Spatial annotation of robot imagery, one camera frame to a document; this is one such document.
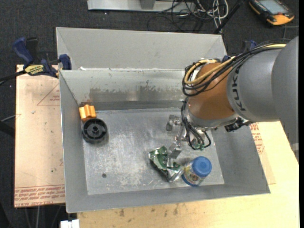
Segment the device screen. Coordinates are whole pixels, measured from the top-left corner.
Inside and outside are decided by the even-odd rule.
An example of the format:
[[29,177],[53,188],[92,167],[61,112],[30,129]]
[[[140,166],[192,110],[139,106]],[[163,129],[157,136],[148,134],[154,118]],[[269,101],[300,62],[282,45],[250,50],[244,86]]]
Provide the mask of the device screen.
[[278,4],[276,0],[260,0],[259,2],[270,12],[272,12],[272,14],[288,12],[288,10]]

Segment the black plastic part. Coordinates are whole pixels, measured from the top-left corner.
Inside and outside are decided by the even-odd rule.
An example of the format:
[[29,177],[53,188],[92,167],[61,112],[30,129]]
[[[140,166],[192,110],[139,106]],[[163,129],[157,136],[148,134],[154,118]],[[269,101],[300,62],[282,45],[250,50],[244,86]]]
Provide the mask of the black plastic part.
[[86,142],[97,144],[107,141],[108,129],[103,120],[91,118],[84,123],[82,134]]
[[252,122],[244,122],[241,118],[237,118],[237,120],[235,121],[235,123],[233,124],[229,124],[225,126],[226,131],[229,132],[233,132],[234,130],[237,130],[239,128],[241,128],[242,126],[248,126],[250,125]]

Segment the orange plastic piece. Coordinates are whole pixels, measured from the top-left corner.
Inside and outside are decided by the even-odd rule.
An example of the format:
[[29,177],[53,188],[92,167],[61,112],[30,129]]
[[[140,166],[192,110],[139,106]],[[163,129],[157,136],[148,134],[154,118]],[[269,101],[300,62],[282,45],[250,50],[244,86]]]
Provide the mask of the orange plastic piece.
[[79,108],[80,118],[83,122],[88,120],[89,118],[95,118],[96,112],[95,107],[93,105],[85,105]]

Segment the gray metal tray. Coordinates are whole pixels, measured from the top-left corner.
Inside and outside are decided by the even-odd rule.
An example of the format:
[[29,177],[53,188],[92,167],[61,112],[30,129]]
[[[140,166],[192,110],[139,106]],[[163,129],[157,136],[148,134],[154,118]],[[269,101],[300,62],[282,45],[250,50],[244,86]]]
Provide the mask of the gray metal tray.
[[[152,167],[148,152],[169,147],[174,137],[165,126],[170,114],[180,113],[182,74],[181,70],[61,72],[68,212],[269,192],[248,128],[235,133],[222,128],[212,131],[212,145],[202,152],[183,145],[178,162],[204,155],[213,165],[212,173],[197,188],[182,180],[168,183]],[[83,140],[78,108],[85,103],[93,104],[97,117],[107,124],[107,144]]]
[[[148,159],[172,142],[165,125],[180,113],[185,66],[223,58],[221,36],[57,28],[57,50],[73,69],[59,75],[67,212],[269,193],[248,127],[209,131],[212,145],[202,152],[183,145],[178,162],[199,155],[212,162],[199,187],[168,183]],[[108,144],[83,140],[78,108],[85,103],[109,127]]]

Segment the cable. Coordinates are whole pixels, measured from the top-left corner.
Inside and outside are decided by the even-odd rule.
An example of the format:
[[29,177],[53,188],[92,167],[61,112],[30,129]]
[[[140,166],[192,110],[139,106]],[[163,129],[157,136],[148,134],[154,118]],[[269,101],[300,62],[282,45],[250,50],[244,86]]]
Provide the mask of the cable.
[[35,228],[39,227],[39,214],[40,214],[40,206],[38,206],[38,210],[37,210],[37,217],[36,217],[36,226],[35,226]]
[[[185,129],[186,129],[186,138],[187,138],[187,141],[188,141],[188,145],[193,149],[193,150],[201,150],[200,147],[194,147],[192,142],[191,142],[191,138],[190,138],[190,133],[193,134],[194,138],[197,139],[198,143],[199,144],[204,144],[204,139],[203,137],[198,133],[198,131],[192,127],[192,125],[188,122],[187,120],[187,117],[184,115],[184,111],[186,110],[186,106],[187,106],[187,102],[188,102],[188,98],[186,98],[184,101],[183,101],[183,105],[181,107],[181,110],[180,110],[180,113],[181,113],[181,121],[182,123],[184,124],[185,126]],[[203,131],[204,134],[206,135],[209,143],[207,145],[204,145],[204,149],[209,147],[211,145],[211,140],[209,138],[209,136],[207,135],[207,133],[205,131]]]
[[[175,18],[183,18],[187,21],[196,20],[196,24],[193,27],[192,33],[194,31],[200,31],[201,28],[204,25],[204,22],[207,21],[214,21],[215,26],[218,26],[217,21],[221,24],[221,19],[225,18],[228,15],[228,3],[226,0],[222,0],[223,4],[221,5],[220,0],[212,0],[212,2],[208,5],[206,3],[206,0],[204,1],[204,5],[202,4],[201,0],[173,0],[172,6],[168,9],[165,9],[163,11],[160,11],[156,13],[156,16],[151,17],[147,21],[147,29],[150,31],[149,24],[152,19],[159,18],[159,15],[165,12],[169,12],[171,14],[171,19],[166,18],[173,26],[175,26],[178,31],[187,32],[182,29],[182,27],[179,25],[181,21],[175,21]],[[186,6],[186,9],[182,9],[179,13],[173,13],[173,8],[175,8],[177,5],[184,3]],[[225,14],[222,15],[220,12],[220,7],[224,6],[225,8]]]
[[54,227],[55,222],[56,222],[56,219],[57,219],[57,217],[58,217],[58,214],[59,214],[61,208],[62,208],[62,206],[59,205],[59,208],[58,208],[58,210],[57,210],[57,212],[56,212],[56,214],[55,214],[55,216],[54,216],[54,219],[53,219],[53,221],[52,221],[52,224],[51,224],[50,228],[53,228],[53,227]]
[[225,62],[219,64],[218,66],[216,66],[213,69],[209,70],[208,72],[204,73],[202,76],[200,76],[194,80],[190,80],[190,78],[193,77],[193,72],[195,69],[198,69],[199,67],[204,67],[208,62],[216,62],[216,60],[212,59],[212,60],[207,61],[206,59],[204,59],[204,60],[198,61],[197,63],[193,63],[192,66],[188,66],[185,68],[186,73],[185,73],[185,76],[182,81],[183,93],[186,96],[195,96],[204,91],[207,91],[207,88],[211,84],[211,82],[214,79],[218,78],[223,73],[225,73],[227,70],[238,67],[238,66],[241,67],[244,64],[244,62],[247,61],[250,57],[252,57],[262,51],[272,50],[272,49],[282,49],[286,46],[286,44],[287,44],[287,41],[285,39],[270,41],[267,43],[261,43],[261,44],[257,45],[256,47],[254,47],[252,50],[244,52],[237,56],[231,57],[230,59],[226,60]]
[[26,220],[27,220],[28,228],[32,228],[32,226],[30,224],[30,221],[29,221],[28,208],[25,208],[24,211],[25,211],[25,217],[26,217]]
[[282,38],[283,39],[285,39],[285,36],[286,36],[286,30],[288,29],[288,28],[298,28],[299,26],[298,25],[296,25],[296,26],[284,26],[284,31],[283,31],[283,36],[282,36]]
[[8,121],[12,118],[15,118],[16,115],[13,115],[13,116],[9,116],[9,117],[6,117],[6,118],[3,118],[2,120],[0,120],[1,122],[5,122],[5,121]]

